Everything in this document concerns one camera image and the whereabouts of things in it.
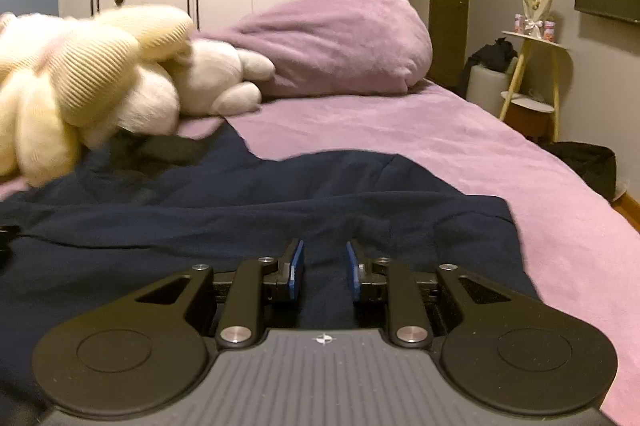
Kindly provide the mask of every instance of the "purple blanket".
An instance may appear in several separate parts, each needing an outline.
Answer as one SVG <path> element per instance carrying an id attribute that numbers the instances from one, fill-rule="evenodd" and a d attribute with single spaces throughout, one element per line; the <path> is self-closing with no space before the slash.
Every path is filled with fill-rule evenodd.
<path id="1" fill-rule="evenodd" d="M 258 83 L 267 97 L 401 94 L 431 66 L 429 33 L 407 0 L 294 0 L 199 37 L 271 59 L 275 79 Z"/>
<path id="2" fill-rule="evenodd" d="M 265 159 L 399 153 L 464 193 L 507 200 L 543 301 L 598 327 L 616 347 L 618 374 L 603 411 L 620 426 L 640 426 L 640 234 L 567 165 L 435 85 L 394 98 L 281 99 L 231 123 Z M 216 124 L 194 121 L 182 131 L 201 135 Z"/>

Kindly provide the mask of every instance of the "plush toy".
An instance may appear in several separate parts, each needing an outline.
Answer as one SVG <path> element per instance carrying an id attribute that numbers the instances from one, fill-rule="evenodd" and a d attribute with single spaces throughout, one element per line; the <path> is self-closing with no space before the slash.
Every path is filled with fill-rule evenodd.
<path id="1" fill-rule="evenodd" d="M 162 64 L 174 80 L 184 115 L 229 117 L 260 106 L 260 90 L 249 81 L 273 77 L 273 63 L 261 54 L 223 41 L 194 40 Z"/>
<path id="2" fill-rule="evenodd" d="M 0 175 L 19 167 L 39 186 L 73 169 L 80 142 L 96 147 L 118 127 L 170 135 L 180 111 L 257 109 L 260 92 L 243 76 L 270 78 L 271 61 L 226 43 L 191 43 L 192 28 L 185 12 L 167 6 L 92 20 L 2 15 Z"/>

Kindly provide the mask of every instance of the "gray ridged base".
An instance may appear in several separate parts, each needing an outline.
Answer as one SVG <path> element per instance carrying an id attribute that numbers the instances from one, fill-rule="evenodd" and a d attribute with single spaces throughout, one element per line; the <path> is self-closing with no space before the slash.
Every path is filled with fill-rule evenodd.
<path id="1" fill-rule="evenodd" d="M 143 418 L 90 421 L 55 411 L 44 426 L 517 426 L 452 389 L 426 352 L 385 343 L 377 330 L 271 330 L 249 350 L 223 352 L 194 392 Z M 596 411 L 547 419 L 610 424 Z"/>

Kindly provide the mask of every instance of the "wooden floor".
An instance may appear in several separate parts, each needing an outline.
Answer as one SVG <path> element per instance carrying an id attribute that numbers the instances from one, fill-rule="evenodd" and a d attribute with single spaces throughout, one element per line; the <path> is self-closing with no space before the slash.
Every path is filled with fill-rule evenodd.
<path id="1" fill-rule="evenodd" d="M 613 208 L 640 232 L 640 203 L 625 193 L 613 203 Z"/>

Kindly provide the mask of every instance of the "navy blue blanket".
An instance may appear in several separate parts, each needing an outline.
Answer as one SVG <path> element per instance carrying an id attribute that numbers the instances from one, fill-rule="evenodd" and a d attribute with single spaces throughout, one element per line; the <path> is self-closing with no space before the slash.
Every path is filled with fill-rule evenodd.
<path id="1" fill-rule="evenodd" d="M 31 352 L 52 327 L 196 263 L 225 271 L 279 256 L 292 237 L 306 244 L 300 328 L 356 326 L 352 237 L 421 271 L 456 263 L 536 296 L 502 199 L 463 195 L 399 155 L 265 161 L 228 124 L 206 143 L 196 165 L 151 177 L 114 171 L 105 147 L 73 174 L 0 203 L 0 225 L 22 228 L 0 274 L 5 398 L 42 402 Z"/>

